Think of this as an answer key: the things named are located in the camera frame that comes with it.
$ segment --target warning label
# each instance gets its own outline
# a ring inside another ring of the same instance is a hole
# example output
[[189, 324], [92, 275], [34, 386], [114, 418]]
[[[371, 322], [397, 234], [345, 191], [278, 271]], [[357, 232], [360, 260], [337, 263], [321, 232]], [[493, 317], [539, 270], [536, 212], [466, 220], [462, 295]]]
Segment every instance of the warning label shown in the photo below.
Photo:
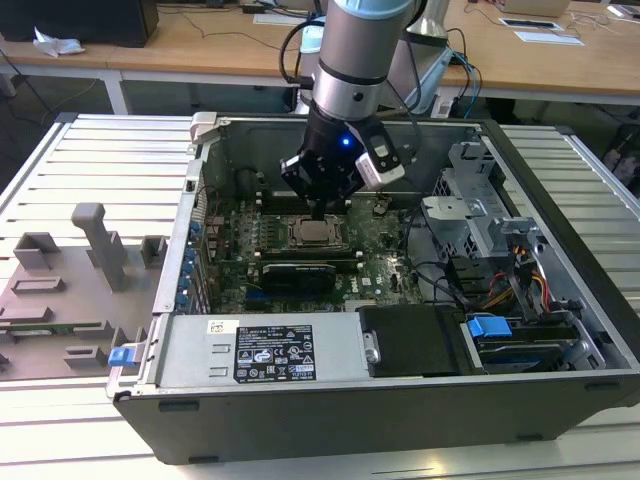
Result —
[[239, 327], [233, 378], [238, 383], [315, 380], [311, 325]]

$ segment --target black cable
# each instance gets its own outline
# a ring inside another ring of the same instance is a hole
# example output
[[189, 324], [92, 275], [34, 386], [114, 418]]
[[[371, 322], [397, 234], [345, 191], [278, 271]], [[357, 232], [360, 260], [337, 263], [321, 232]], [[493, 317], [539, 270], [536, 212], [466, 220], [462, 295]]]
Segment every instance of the black cable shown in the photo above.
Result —
[[277, 7], [277, 8], [269, 8], [267, 9], [272, 13], [277, 13], [278, 15], [282, 15], [283, 17], [291, 17], [291, 18], [308, 18], [308, 15], [302, 13], [295, 13], [291, 10], [287, 10], [286, 8]]
[[[443, 275], [443, 276], [441, 276], [441, 277], [438, 277], [438, 278], [436, 279], [436, 284], [438, 284], [438, 283], [440, 283], [442, 280], [446, 280], [446, 279], [447, 279], [447, 277], [446, 277], [445, 275]], [[438, 301], [438, 289], [435, 287], [435, 285], [434, 285], [434, 287], [433, 287], [433, 301], [434, 301], [434, 302], [437, 302], [437, 301]]]
[[391, 83], [391, 81], [387, 78], [387, 84], [389, 85], [389, 88], [391, 88], [391, 91], [393, 92], [393, 94], [395, 95], [395, 97], [398, 99], [398, 101], [401, 103], [402, 108], [405, 109], [405, 111], [407, 112], [407, 117], [409, 117], [409, 121], [411, 121], [411, 125], [413, 126], [413, 129], [416, 133], [416, 144], [414, 145], [414, 149], [416, 151], [416, 156], [418, 155], [418, 152], [420, 151], [420, 149], [422, 148], [422, 130], [420, 130], [420, 125], [418, 125], [418, 122], [416, 121], [416, 117], [413, 115], [413, 113], [411, 113], [411, 111], [409, 110], [409, 107], [407, 106], [406, 102], [402, 99], [402, 97], [400, 96], [400, 94], [398, 93], [398, 91], [395, 89], [395, 87], [393, 86], [393, 84]]
[[242, 7], [234, 7], [228, 8], [226, 10], [220, 10], [217, 8], [205, 8], [205, 7], [188, 7], [188, 6], [178, 6], [178, 5], [158, 5], [158, 9], [160, 8], [171, 8], [175, 9], [173, 12], [163, 12], [162, 10], [158, 10], [163, 15], [179, 15], [181, 13], [229, 13], [234, 12], [236, 10], [240, 10]]
[[422, 103], [422, 82], [420, 82], [420, 74], [418, 73], [418, 65], [416, 64], [416, 57], [413, 54], [413, 47], [411, 46], [411, 37], [409, 36], [409, 34], [405, 31], [404, 32], [404, 41], [407, 44], [407, 48], [409, 49], [409, 58], [411, 59], [411, 68], [413, 70], [413, 79], [416, 82], [416, 101], [413, 102], [413, 105], [411, 105], [411, 107], [409, 107], [409, 111], [412, 112], [413, 110], [415, 110], [418, 106], [420, 106], [420, 103]]
[[284, 68], [284, 54], [287, 51], [287, 47], [289, 43], [296, 36], [298, 32], [307, 28], [307, 27], [322, 27], [324, 28], [324, 23], [318, 20], [307, 20], [302, 22], [291, 29], [291, 31], [287, 34], [284, 41], [282, 42], [282, 46], [280, 47], [280, 54], [278, 55], [278, 69], [280, 70], [280, 75], [285, 79], [287, 83], [297, 83], [297, 79], [289, 75]]
[[49, 105], [47, 105], [47, 102], [45, 102], [42, 97], [40, 96], [40, 94], [37, 92], [37, 90], [35, 88], [33, 88], [33, 85], [31, 85], [31, 82], [29, 82], [29, 80], [27, 79], [27, 77], [25, 77], [22, 72], [20, 72], [20, 70], [18, 70], [18, 68], [11, 62], [11, 60], [9, 60], [9, 57], [7, 57], [7, 55], [4, 53], [4, 51], [0, 48], [0, 54], [2, 55], [2, 57], [4, 58], [4, 60], [9, 64], [9, 66], [11, 68], [13, 68], [13, 70], [16, 72], [16, 74], [20, 77], [22, 77], [22, 80], [24, 81], [24, 83], [31, 89], [31, 91], [33, 92], [33, 94], [36, 96], [36, 98], [40, 101], [40, 103], [42, 104], [42, 106], [45, 108], [45, 110], [47, 110], [47, 112], [49, 112], [51, 115], [53, 115], [53, 112], [51, 111], [51, 108], [49, 108]]
[[474, 8], [473, 10], [468, 10], [468, 8], [471, 6], [470, 3], [467, 3], [464, 7], [464, 13], [472, 13], [472, 12], [478, 12], [480, 13], [484, 18], [486, 18], [487, 20], [489, 20], [491, 23], [493, 23], [494, 25], [498, 25], [499, 27], [506, 27], [505, 24], [500, 23], [500, 22], [496, 22], [495, 20], [493, 20], [489, 15], [487, 15], [486, 13], [484, 13], [482, 10], [478, 9], [478, 8]]
[[187, 20], [187, 22], [189, 22], [191, 24], [191, 26], [193, 28], [195, 28], [196, 30], [198, 30], [200, 32], [200, 38], [207, 38], [207, 37], [214, 37], [216, 35], [240, 35], [246, 38], [249, 38], [251, 40], [253, 40], [254, 42], [258, 42], [262, 45], [264, 45], [265, 47], [269, 47], [272, 48], [274, 50], [280, 50], [280, 47], [276, 47], [275, 45], [269, 45], [266, 42], [263, 42], [262, 40], [256, 38], [256, 37], [252, 37], [251, 35], [248, 35], [244, 32], [212, 32], [212, 33], [204, 33], [204, 30], [202, 30], [202, 28], [200, 28], [198, 25], [196, 25], [195, 23], [193, 23], [193, 20], [191, 20], [189, 17], [187, 17], [185, 15], [184, 12], [178, 12], [180, 15], [182, 15], [185, 20]]
[[[460, 30], [459, 28], [450, 28], [449, 30], [447, 30], [447, 32], [458, 32], [460, 34], [460, 37], [462, 38], [462, 55], [463, 55], [464, 60], [468, 64], [469, 63], [469, 58], [467, 57], [467, 39], [464, 36], [464, 32], [462, 30]], [[465, 83], [464, 89], [458, 95], [458, 98], [464, 97], [464, 94], [467, 93], [467, 90], [469, 89], [469, 85], [471, 85], [471, 75], [469, 74], [469, 70], [464, 65], [463, 65], [463, 67], [464, 67], [464, 73], [467, 76], [467, 83]]]
[[9, 99], [7, 97], [5, 97], [3, 95], [2, 97], [0, 97], [0, 100], [3, 100], [4, 104], [9, 109], [9, 113], [11, 114], [11, 116], [13, 117], [14, 120], [20, 121], [20, 122], [32, 123], [32, 124], [36, 125], [38, 128], [42, 128], [42, 125], [40, 125], [37, 121], [32, 120], [30, 118], [26, 118], [26, 117], [20, 117], [19, 115], [17, 115], [15, 110], [13, 109], [13, 105], [11, 105], [11, 102], [9, 101]]
[[187, 5], [187, 4], [179, 4], [179, 5], [167, 5], [164, 3], [158, 3], [158, 8], [180, 8], [180, 9], [185, 9], [185, 10], [209, 10], [211, 12], [230, 12], [231, 10], [238, 10], [239, 8], [242, 7], [233, 7], [233, 8], [228, 8], [228, 9], [220, 9], [220, 8], [212, 8], [212, 7], [207, 7], [207, 5], [205, 3], [201, 3], [201, 4], [193, 4], [193, 5]]

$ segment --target metal slat surface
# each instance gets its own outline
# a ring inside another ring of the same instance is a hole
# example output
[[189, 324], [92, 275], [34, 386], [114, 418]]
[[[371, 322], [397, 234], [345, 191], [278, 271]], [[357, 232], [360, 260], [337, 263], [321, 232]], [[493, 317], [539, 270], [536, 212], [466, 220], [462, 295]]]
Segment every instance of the metal slat surface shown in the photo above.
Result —
[[527, 158], [548, 158], [548, 159], [575, 159], [581, 160], [582, 158], [578, 153], [573, 149], [563, 149], [563, 150], [540, 150], [538, 148], [526, 148], [520, 147], [518, 148], [520, 155], [522, 155], [525, 159]]
[[[504, 131], [637, 312], [640, 308], [637, 202], [620, 190], [624, 187], [615, 179], [603, 176], [599, 160], [576, 140], [559, 133], [559, 138], [555, 138], [546, 128], [506, 127]], [[505, 189], [520, 213], [528, 215], [517, 189], [510, 184]]]
[[124, 245], [139, 245], [147, 235], [169, 237], [193, 159], [190, 122], [89, 115], [56, 126], [56, 140], [0, 213], [0, 287], [16, 268], [13, 249], [25, 232], [48, 232], [61, 247], [88, 245], [70, 221], [77, 203], [103, 203], [105, 226]]
[[182, 141], [189, 142], [188, 131], [174, 130], [102, 130], [72, 128], [65, 136], [69, 140], [133, 140], [133, 141]]
[[39, 175], [128, 175], [137, 177], [178, 177], [187, 173], [187, 164], [148, 163], [45, 163], [38, 169]]
[[184, 178], [180, 177], [148, 177], [141, 181], [137, 177], [89, 176], [89, 175], [47, 175], [36, 176], [28, 182], [29, 188], [46, 189], [86, 189], [100, 190], [177, 190], [182, 188]]
[[191, 156], [184, 153], [139, 153], [139, 152], [74, 152], [55, 151], [47, 159], [47, 163], [180, 163], [187, 164]]
[[162, 142], [135, 140], [62, 140], [59, 150], [87, 152], [175, 152], [184, 153], [189, 142]]
[[117, 122], [107, 122], [105, 120], [90, 120], [78, 118], [71, 128], [77, 129], [100, 129], [100, 130], [189, 130], [190, 120], [185, 121], [157, 121], [157, 120], [118, 120]]
[[[18, 205], [4, 216], [16, 220], [68, 220], [75, 205]], [[163, 220], [172, 221], [178, 207], [169, 205], [107, 205], [106, 220]]]
[[30, 203], [81, 203], [177, 205], [181, 190], [27, 190], [20, 201]]

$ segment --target metal bracket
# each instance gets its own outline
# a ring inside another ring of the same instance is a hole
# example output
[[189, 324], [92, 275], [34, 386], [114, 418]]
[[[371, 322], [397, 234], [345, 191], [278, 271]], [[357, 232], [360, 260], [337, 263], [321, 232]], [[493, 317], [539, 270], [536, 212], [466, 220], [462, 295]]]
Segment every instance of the metal bracket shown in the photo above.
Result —
[[529, 232], [538, 230], [538, 226], [532, 218], [494, 218], [488, 227], [489, 236], [493, 241], [493, 252], [506, 251], [507, 235], [527, 235]]
[[484, 176], [491, 173], [495, 164], [493, 155], [483, 143], [479, 142], [456, 143], [449, 150], [449, 159], [456, 169], [464, 164], [466, 171], [471, 170], [472, 173]]
[[191, 143], [201, 145], [215, 137], [216, 130], [223, 122], [218, 118], [216, 112], [198, 112], [191, 118], [189, 135]]
[[425, 220], [447, 253], [462, 252], [469, 238], [469, 220], [487, 215], [480, 200], [459, 197], [425, 197], [420, 204]]
[[428, 218], [435, 220], [466, 221], [487, 214], [479, 200], [459, 197], [425, 197], [422, 199], [422, 210]]

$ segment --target red wire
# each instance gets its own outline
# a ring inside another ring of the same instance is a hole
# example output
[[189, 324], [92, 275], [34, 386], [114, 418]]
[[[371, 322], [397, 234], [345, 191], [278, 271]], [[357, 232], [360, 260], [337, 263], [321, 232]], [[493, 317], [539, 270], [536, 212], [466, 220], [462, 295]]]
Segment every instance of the red wire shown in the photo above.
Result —
[[504, 272], [496, 273], [496, 276], [495, 276], [495, 277], [493, 277], [493, 279], [491, 280], [491, 282], [489, 282], [489, 286], [490, 286], [491, 288], [493, 288], [493, 285], [496, 283], [496, 281], [497, 281], [499, 278], [506, 277], [506, 276], [507, 276], [507, 274], [506, 274], [506, 273], [504, 273]]

